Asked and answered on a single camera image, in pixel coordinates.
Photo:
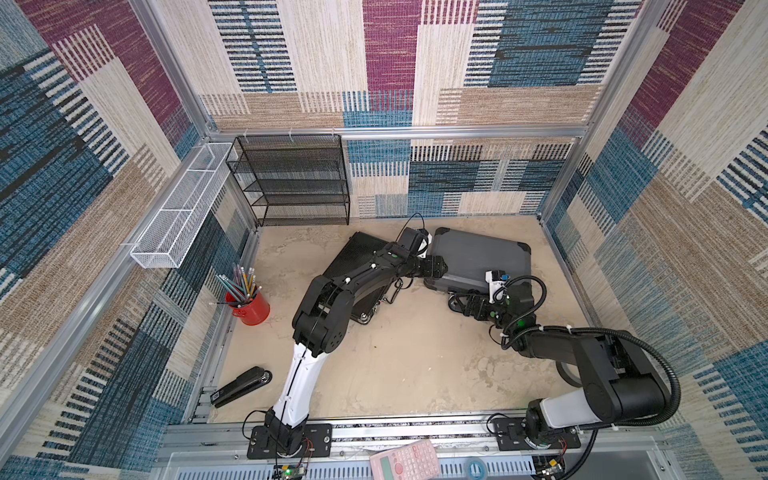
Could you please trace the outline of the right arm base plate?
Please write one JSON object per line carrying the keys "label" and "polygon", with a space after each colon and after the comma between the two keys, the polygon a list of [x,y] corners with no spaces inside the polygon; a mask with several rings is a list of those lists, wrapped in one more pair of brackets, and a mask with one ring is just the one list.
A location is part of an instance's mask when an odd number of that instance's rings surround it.
{"label": "right arm base plate", "polygon": [[500,451],[570,451],[582,446],[574,429],[550,429],[531,423],[525,417],[495,416],[489,425]]}

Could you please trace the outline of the grey poker set case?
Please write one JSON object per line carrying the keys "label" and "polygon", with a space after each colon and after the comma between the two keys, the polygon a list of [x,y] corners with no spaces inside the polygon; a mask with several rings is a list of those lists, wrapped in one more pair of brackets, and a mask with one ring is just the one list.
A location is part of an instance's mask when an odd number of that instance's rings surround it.
{"label": "grey poker set case", "polygon": [[447,227],[436,230],[428,254],[441,256],[447,265],[441,278],[424,279],[427,288],[440,292],[479,292],[489,297],[488,271],[500,270],[509,278],[532,273],[528,244]]}

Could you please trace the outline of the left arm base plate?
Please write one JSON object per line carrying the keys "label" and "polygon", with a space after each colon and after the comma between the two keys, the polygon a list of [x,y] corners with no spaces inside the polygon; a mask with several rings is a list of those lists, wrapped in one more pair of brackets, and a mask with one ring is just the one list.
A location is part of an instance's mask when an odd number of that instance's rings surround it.
{"label": "left arm base plate", "polygon": [[278,423],[252,429],[246,452],[248,460],[299,459],[330,456],[333,439],[331,423],[309,423],[288,429]]}

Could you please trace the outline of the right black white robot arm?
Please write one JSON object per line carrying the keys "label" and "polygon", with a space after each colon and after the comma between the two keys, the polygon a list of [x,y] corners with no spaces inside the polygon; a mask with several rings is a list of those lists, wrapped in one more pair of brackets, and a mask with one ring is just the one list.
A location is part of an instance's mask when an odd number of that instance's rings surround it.
{"label": "right black white robot arm", "polygon": [[530,402],[523,430],[545,447],[574,430],[654,426],[677,412],[682,390],[672,365],[651,345],[627,331],[541,325],[536,314],[547,299],[545,283],[533,276],[494,281],[486,294],[452,293],[449,308],[487,321],[502,349],[525,358],[571,365],[572,392]]}

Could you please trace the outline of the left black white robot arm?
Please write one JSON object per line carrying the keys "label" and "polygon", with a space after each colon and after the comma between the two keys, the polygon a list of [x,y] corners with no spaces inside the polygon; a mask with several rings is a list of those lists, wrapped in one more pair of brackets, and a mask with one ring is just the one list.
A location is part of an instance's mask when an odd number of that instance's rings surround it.
{"label": "left black white robot arm", "polygon": [[264,418],[278,452],[293,454],[302,446],[312,393],[327,358],[345,338],[355,304],[397,279],[440,278],[447,272],[442,257],[426,253],[429,244],[426,229],[406,227],[354,269],[311,281],[292,320],[290,370]]}

